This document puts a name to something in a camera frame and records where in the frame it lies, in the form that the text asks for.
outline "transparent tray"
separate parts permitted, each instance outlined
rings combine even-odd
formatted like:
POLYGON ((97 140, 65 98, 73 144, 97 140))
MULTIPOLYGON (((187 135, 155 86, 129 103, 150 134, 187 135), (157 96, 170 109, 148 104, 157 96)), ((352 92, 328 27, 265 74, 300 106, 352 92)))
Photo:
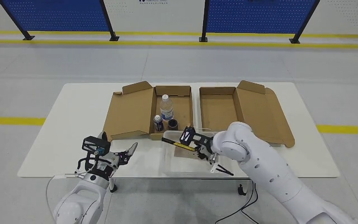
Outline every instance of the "transparent tray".
MULTIPOLYGON (((206 136, 213 136, 212 132, 201 132, 206 136)), ((179 142, 182 131, 168 130, 164 132, 164 138, 179 142)), ((161 159, 161 170, 170 178, 227 178, 222 172, 211 173, 213 167, 207 160, 201 160, 190 152, 172 144, 163 143, 163 157, 161 159)), ((230 170, 232 163, 219 156, 218 163, 230 170)))

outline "blue partition panel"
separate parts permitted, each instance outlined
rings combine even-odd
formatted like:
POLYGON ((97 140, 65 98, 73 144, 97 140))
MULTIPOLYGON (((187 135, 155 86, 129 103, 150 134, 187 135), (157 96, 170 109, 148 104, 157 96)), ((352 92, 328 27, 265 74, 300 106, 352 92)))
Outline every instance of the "blue partition panel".
POLYGON ((100 0, 3 0, 24 30, 108 31, 100 0))
POLYGON ((295 34, 315 0, 210 0, 207 32, 295 34))

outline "white wall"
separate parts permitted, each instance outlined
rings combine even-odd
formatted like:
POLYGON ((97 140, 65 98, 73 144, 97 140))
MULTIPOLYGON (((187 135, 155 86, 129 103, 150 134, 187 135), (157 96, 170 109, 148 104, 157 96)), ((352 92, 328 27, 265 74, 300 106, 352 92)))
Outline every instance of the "white wall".
MULTIPOLYGON (((201 32, 204 0, 151 1, 105 0, 114 30, 201 32)), ((2 8, 0 30, 17 30, 2 8)), ((358 34, 358 0, 321 0, 305 33, 358 34)))

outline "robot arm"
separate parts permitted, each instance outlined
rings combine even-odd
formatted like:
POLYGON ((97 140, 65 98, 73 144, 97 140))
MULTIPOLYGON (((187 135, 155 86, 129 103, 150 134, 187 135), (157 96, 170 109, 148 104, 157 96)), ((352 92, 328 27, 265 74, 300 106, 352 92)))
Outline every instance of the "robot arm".
POLYGON ((228 130, 217 133, 214 138, 196 134, 194 128, 187 127, 180 142, 176 146, 184 144, 188 147, 194 142, 198 155, 208 155, 209 162, 216 154, 238 161, 247 176, 274 196, 299 224, 355 223, 345 212, 305 186, 276 150, 257 138, 247 124, 234 122, 228 130))
POLYGON ((87 157, 78 161, 75 174, 82 180, 57 204, 53 217, 56 224, 95 224, 103 211, 103 200, 111 183, 110 177, 119 166, 126 165, 137 148, 134 143, 124 152, 110 152, 111 143, 102 132, 98 138, 89 136, 83 140, 82 149, 87 157), (86 172, 79 172, 85 161, 86 172), (96 200, 78 194, 85 190, 95 193, 96 200))

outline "clear plastic container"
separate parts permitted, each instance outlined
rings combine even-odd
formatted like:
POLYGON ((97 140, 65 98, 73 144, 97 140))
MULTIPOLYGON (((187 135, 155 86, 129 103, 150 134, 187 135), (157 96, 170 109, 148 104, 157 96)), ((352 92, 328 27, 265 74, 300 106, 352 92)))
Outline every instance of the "clear plastic container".
POLYGON ((164 94, 162 96, 161 107, 161 116, 165 122, 174 118, 173 112, 173 101, 169 99, 169 96, 164 94))
MULTIPOLYGON (((183 132, 179 130, 167 130, 164 132, 164 138, 179 142, 183 132)), ((202 132, 206 136, 213 136, 213 133, 202 132)), ((196 153, 179 148, 166 142, 163 143, 163 157, 161 159, 161 170, 165 176, 169 178, 226 178, 234 179, 234 177, 222 172, 211 173, 213 167, 207 160, 201 160, 196 153)), ((233 172, 233 167, 238 167, 237 161, 227 157, 219 156, 218 162, 229 171, 233 172)))

